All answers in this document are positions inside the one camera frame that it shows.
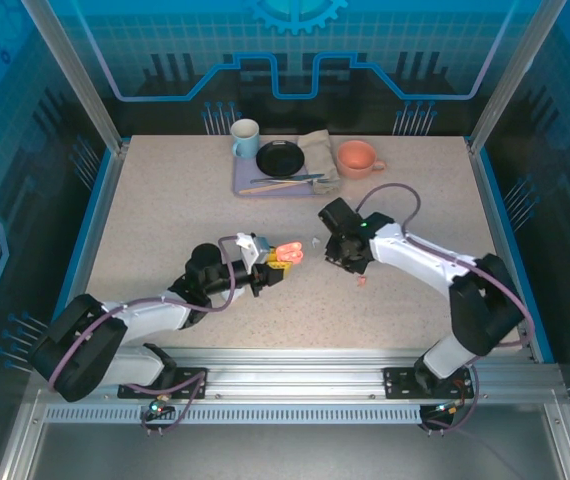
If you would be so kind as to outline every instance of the blue mug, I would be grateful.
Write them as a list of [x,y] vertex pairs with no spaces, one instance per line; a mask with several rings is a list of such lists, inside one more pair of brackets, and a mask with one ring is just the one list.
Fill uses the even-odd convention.
[[234,137],[232,153],[236,157],[253,158],[258,152],[258,123],[249,118],[242,118],[233,123],[230,133]]

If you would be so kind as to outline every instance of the chopstick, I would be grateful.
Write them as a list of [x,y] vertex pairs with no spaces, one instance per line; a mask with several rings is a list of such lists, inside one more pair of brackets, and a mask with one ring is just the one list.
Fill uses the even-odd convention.
[[252,193],[269,192],[270,190],[278,190],[279,188],[293,187],[295,185],[302,185],[309,183],[309,180],[301,180],[300,182],[291,183],[277,183],[276,185],[267,185],[265,187],[247,188],[245,190],[239,190],[239,195],[248,195]]

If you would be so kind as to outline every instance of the pink mug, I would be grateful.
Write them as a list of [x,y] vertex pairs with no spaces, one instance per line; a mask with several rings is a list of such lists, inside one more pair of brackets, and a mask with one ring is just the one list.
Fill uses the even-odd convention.
[[359,180],[370,173],[381,173],[387,164],[378,160],[376,150],[369,143],[349,140],[338,147],[336,168],[343,177]]

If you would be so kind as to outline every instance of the beige napkin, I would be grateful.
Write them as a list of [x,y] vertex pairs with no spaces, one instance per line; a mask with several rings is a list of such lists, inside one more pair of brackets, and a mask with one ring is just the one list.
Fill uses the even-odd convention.
[[341,186],[341,179],[338,176],[334,158],[332,157],[332,146],[329,143],[329,132],[318,130],[298,137],[298,146],[305,154],[305,168],[307,173],[322,173],[323,179],[329,183],[314,182],[314,193],[323,195],[338,190]]

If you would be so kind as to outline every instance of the orange object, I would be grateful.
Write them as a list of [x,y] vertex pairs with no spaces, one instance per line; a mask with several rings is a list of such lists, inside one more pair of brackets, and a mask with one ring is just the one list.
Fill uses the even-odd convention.
[[376,150],[369,143],[350,140],[338,147],[336,168],[347,178],[359,180],[370,173],[381,173],[387,164],[378,160]]
[[279,262],[291,262],[298,265],[303,261],[303,244],[301,242],[286,243],[276,247],[276,259]]

